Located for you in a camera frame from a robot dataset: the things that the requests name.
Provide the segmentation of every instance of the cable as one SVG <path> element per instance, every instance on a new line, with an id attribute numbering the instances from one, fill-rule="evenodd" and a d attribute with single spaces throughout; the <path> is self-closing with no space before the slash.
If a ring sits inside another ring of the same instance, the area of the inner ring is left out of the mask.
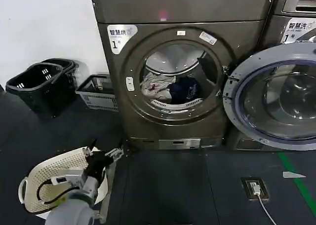
<path id="1" fill-rule="evenodd" d="M 79 189 L 79 187 L 72 187 L 72 188 L 69 188 L 67 190 L 65 190 L 64 192 L 60 193 L 58 196 L 56 196 L 54 199 L 50 200 L 50 201 L 43 201 L 41 198 L 40 198 L 40 189 L 44 186 L 44 185 L 52 185 L 52 182 L 51 182 L 51 179 L 48 179 L 46 181 L 44 181 L 42 184 L 40 184 L 39 188 L 37 189 L 36 191 L 36 197 L 38 199 L 38 201 L 40 201 L 42 204 L 51 204 L 51 203 L 54 203 L 56 200 L 58 200 L 61 196 L 63 196 L 64 194 L 74 190 L 74 189 Z"/>
<path id="2" fill-rule="evenodd" d="M 275 223 L 275 221 L 272 219 L 272 217 L 270 216 L 270 214 L 268 213 L 268 211 L 267 211 L 266 207 L 264 206 L 264 204 L 262 203 L 262 200 L 261 200 L 261 198 L 260 198 L 260 195 L 257 195 L 257 196 L 258 196 L 258 199 L 259 199 L 259 201 L 260 201 L 260 204 L 261 204 L 263 210 L 266 212 L 266 214 L 267 214 L 267 216 L 269 217 L 269 219 L 271 220 L 271 222 L 272 222 L 274 225 L 277 225 L 277 224 Z"/>
<path id="3" fill-rule="evenodd" d="M 56 200 L 58 200 L 61 196 L 63 196 L 64 194 L 72 191 L 72 190 L 75 190 L 75 189 L 79 189 L 79 187 L 72 187 L 72 188 L 69 188 L 67 190 L 65 190 L 64 192 L 60 193 L 58 196 L 56 196 L 54 199 L 50 200 L 50 201 L 46 201 L 46 202 L 42 202 L 43 204 L 47 205 L 47 204 L 52 204 L 54 203 Z"/>
<path id="4" fill-rule="evenodd" d="M 249 183 L 251 188 L 252 188 L 252 192 L 254 195 L 258 196 L 258 199 L 260 201 L 260 204 L 261 204 L 261 207 L 263 208 L 263 210 L 266 212 L 267 216 L 269 217 L 269 219 L 271 220 L 271 222 L 274 224 L 274 225 L 277 225 L 275 223 L 275 221 L 272 219 L 272 217 L 270 216 L 270 214 L 268 213 L 266 207 L 264 206 L 264 204 L 262 203 L 262 200 L 261 200 L 261 197 L 260 197 L 260 194 L 261 194 L 261 189 L 260 189 L 260 185 L 258 185 L 257 183 L 255 182 L 250 182 Z"/>
<path id="5" fill-rule="evenodd" d="M 51 179 L 48 179 L 46 181 L 44 181 L 42 184 L 40 184 L 40 186 L 38 187 L 38 190 L 36 191 L 36 197 L 38 198 L 39 201 L 41 201 L 40 199 L 40 189 L 44 186 L 44 185 L 51 185 Z"/>

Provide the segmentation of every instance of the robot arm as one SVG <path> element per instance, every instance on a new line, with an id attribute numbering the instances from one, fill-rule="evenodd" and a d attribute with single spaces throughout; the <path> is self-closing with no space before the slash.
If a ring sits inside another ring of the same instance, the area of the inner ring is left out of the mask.
<path id="1" fill-rule="evenodd" d="M 89 148 L 85 149 L 84 153 L 88 166 L 83 173 L 69 173 L 52 178 L 52 184 L 71 182 L 73 186 L 79 186 L 79 190 L 72 192 L 64 203 L 49 213 L 45 225 L 92 225 L 94 223 L 92 206 L 102 182 L 103 169 L 119 160 L 124 153 L 122 149 L 113 149 L 105 153 L 92 152 Z"/>

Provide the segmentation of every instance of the gray plastic basket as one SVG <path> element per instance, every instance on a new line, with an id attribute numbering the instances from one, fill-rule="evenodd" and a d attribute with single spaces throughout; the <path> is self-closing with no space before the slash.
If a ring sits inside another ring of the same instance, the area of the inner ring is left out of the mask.
<path id="1" fill-rule="evenodd" d="M 76 93 L 91 109 L 118 111 L 110 75 L 91 75 L 78 87 Z"/>

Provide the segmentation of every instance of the dryer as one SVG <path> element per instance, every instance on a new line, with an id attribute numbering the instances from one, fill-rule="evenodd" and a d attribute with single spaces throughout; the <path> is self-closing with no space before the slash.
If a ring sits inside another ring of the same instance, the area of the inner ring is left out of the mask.
<path id="1" fill-rule="evenodd" d="M 316 149 L 316 0 L 275 0 L 261 48 L 225 85 L 226 146 Z"/>
<path id="2" fill-rule="evenodd" d="M 130 143 L 220 145 L 228 123 L 225 72 L 253 52 L 271 0 L 93 2 Z"/>

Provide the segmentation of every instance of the black cable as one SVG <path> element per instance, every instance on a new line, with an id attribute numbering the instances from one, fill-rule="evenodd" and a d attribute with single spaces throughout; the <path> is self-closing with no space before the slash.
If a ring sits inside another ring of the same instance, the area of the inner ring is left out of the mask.
<path id="1" fill-rule="evenodd" d="M 67 190 L 65 190 L 64 192 L 62 192 L 62 193 L 60 193 L 58 196 L 56 196 L 54 199 L 52 199 L 52 200 L 50 200 L 50 201 L 46 201 L 46 202 L 44 202 L 43 204 L 52 204 L 52 203 L 54 203 L 56 200 L 58 200 L 61 196 L 63 196 L 64 194 L 66 194 L 66 193 L 68 193 L 68 192 L 70 192 L 70 191 L 72 191 L 72 190 L 74 190 L 74 189 L 79 189 L 79 187 L 72 187 L 72 188 L 69 188 L 69 189 L 67 189 Z"/>
<path id="2" fill-rule="evenodd" d="M 37 189 L 36 191 L 36 197 L 38 199 L 38 201 L 43 201 L 41 198 L 40 198 L 40 189 L 44 186 L 44 185 L 52 185 L 52 182 L 51 182 L 51 179 L 48 179 L 46 181 L 44 181 L 42 184 L 40 184 L 39 188 Z M 43 204 L 47 205 L 47 204 L 51 204 L 51 203 L 54 203 L 56 200 L 58 200 L 61 196 L 63 196 L 64 194 L 74 190 L 74 189 L 79 189 L 79 187 L 72 187 L 72 188 L 69 188 L 67 190 L 65 190 L 64 192 L 60 193 L 58 196 L 56 196 L 54 199 L 50 200 L 50 201 L 43 201 Z"/>
<path id="3" fill-rule="evenodd" d="M 36 197 L 38 198 L 39 201 L 41 201 L 40 199 L 40 189 L 44 186 L 44 185 L 51 185 L 51 179 L 48 179 L 46 181 L 44 181 L 42 184 L 40 184 L 38 190 L 36 191 Z"/>

